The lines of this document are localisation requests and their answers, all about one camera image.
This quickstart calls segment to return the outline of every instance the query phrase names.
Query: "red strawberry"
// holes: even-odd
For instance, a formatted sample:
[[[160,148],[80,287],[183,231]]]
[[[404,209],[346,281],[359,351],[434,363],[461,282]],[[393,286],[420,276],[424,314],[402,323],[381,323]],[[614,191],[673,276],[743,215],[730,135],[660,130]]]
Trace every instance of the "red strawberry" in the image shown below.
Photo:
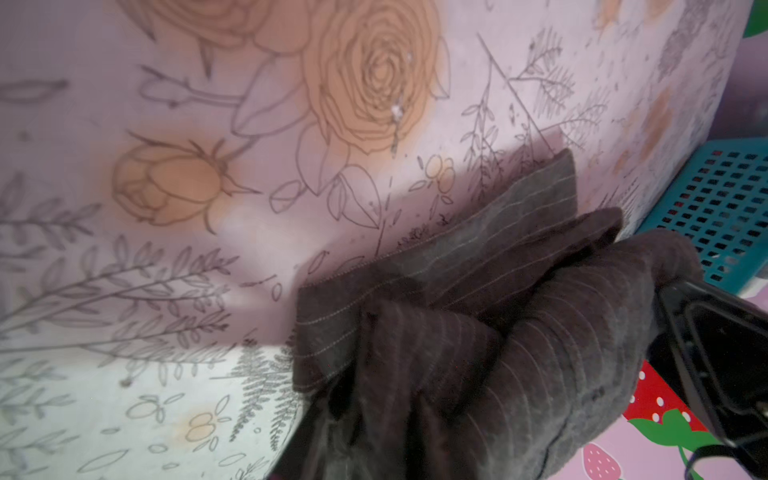
[[[584,471],[592,480],[619,480],[621,467],[619,464],[594,443],[588,443],[584,447]]]
[[[707,428],[697,419],[688,406],[661,378],[650,363],[643,364],[640,381],[624,412],[627,420],[646,419],[659,422],[668,410],[680,410],[694,432],[706,432]]]

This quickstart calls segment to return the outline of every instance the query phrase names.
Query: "black plastic object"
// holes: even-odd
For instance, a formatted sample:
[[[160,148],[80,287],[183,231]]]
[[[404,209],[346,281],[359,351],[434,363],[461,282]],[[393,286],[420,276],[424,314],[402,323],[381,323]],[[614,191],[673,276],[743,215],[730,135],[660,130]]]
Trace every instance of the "black plastic object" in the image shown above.
[[[728,447],[721,450],[754,478],[768,480],[768,315],[703,282],[676,281],[657,300],[679,376],[670,383]]]

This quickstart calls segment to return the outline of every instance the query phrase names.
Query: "teal basket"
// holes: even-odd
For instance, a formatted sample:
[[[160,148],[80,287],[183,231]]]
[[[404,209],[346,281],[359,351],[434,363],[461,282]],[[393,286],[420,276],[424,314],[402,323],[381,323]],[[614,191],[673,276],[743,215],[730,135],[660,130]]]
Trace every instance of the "teal basket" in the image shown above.
[[[768,138],[699,148],[645,219],[693,241],[704,279],[738,294],[768,253]]]

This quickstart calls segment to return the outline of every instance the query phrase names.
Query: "orange rose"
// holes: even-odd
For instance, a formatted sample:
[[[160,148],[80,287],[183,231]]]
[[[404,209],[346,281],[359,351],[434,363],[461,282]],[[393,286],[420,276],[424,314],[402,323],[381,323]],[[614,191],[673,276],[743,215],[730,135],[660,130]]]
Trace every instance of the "orange rose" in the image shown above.
[[[227,175],[226,162],[232,158],[216,159],[200,148],[147,142],[123,155],[115,165],[112,197],[125,211],[150,225],[170,225],[202,214],[213,233],[208,210],[222,193],[259,193],[237,185]]]
[[[252,41],[276,53],[299,51],[309,37],[307,0],[118,0],[154,37],[155,14],[202,42],[236,48]]]
[[[365,153],[395,149],[424,114],[435,75],[432,0],[326,0],[303,51],[320,130]]]

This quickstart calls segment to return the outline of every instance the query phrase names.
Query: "folded fabric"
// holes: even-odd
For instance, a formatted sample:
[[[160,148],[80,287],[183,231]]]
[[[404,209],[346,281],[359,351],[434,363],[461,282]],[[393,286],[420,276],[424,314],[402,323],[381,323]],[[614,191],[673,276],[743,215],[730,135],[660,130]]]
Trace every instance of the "folded fabric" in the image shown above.
[[[302,478],[546,478],[626,408],[666,230],[576,218],[569,151],[458,226],[300,291],[294,388],[327,387]]]

